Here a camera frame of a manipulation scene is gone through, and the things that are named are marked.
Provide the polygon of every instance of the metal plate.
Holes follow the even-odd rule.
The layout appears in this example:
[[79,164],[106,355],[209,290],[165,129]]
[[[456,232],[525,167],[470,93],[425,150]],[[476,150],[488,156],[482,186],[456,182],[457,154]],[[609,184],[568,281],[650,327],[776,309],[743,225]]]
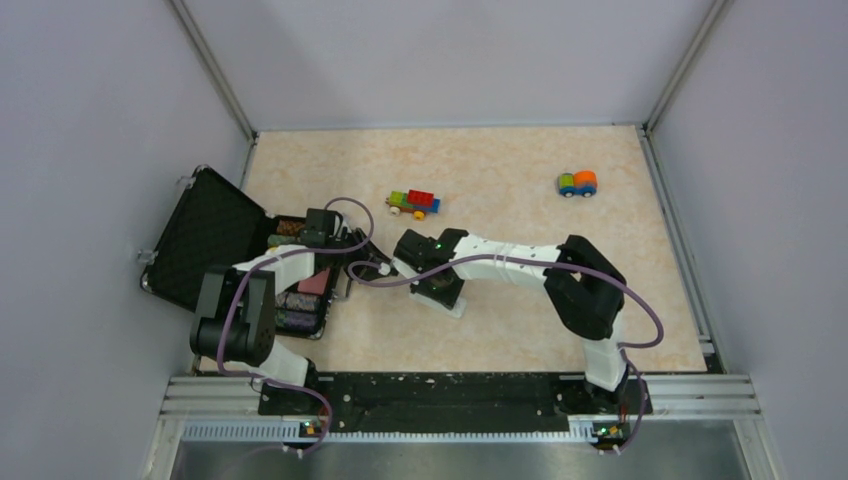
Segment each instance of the metal plate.
[[439,444],[336,443],[298,460],[243,443],[184,443],[173,479],[679,479],[749,478],[732,422],[645,424],[620,457],[592,454],[590,446],[562,443]]

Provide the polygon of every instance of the beige floor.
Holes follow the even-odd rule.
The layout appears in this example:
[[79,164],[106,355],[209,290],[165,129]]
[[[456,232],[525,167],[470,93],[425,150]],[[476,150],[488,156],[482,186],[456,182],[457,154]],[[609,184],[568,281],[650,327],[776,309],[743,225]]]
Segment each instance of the beige floor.
[[[597,173],[598,194],[566,199],[564,171]],[[438,215],[392,217],[391,190],[415,188],[442,199]],[[372,209],[376,244],[391,254],[407,228],[437,237],[448,227],[524,244],[587,237],[662,318],[666,337],[630,356],[647,371],[703,371],[692,315],[633,127],[346,130],[263,133],[247,193],[265,209],[303,215],[347,195]],[[340,208],[355,225],[366,217]],[[438,314],[406,288],[355,286],[334,305],[319,341],[285,338],[321,370],[578,371],[577,338],[536,291],[469,282],[465,316]],[[619,320],[628,341],[654,336],[650,319],[628,301]]]

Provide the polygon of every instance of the toy car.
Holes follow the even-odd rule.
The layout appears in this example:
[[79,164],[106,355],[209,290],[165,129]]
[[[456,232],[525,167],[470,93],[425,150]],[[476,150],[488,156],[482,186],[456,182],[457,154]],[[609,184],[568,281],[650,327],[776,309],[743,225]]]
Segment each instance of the toy car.
[[588,198],[598,193],[598,179],[595,176],[595,172],[589,170],[575,174],[563,173],[559,176],[557,186],[560,195],[564,197],[583,195]]
[[408,193],[394,191],[386,198],[389,213],[393,216],[406,212],[411,213],[416,220],[424,220],[428,213],[439,213],[439,204],[441,201],[432,193],[418,190],[410,190]]

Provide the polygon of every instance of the suitcase lid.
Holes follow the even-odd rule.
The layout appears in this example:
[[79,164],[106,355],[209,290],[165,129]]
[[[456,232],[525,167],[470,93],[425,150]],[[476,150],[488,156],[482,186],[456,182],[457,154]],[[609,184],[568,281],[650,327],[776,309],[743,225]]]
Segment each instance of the suitcase lid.
[[261,255],[276,221],[211,167],[197,167],[141,275],[141,288],[194,312],[210,265]]

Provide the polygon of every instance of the pink object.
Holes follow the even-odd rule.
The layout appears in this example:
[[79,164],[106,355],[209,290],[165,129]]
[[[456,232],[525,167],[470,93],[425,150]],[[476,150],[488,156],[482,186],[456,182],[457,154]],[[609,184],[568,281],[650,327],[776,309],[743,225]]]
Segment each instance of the pink object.
[[320,273],[301,280],[297,284],[297,291],[300,293],[313,293],[315,295],[323,295],[324,289],[327,288],[327,282],[330,280],[330,269],[324,269]]

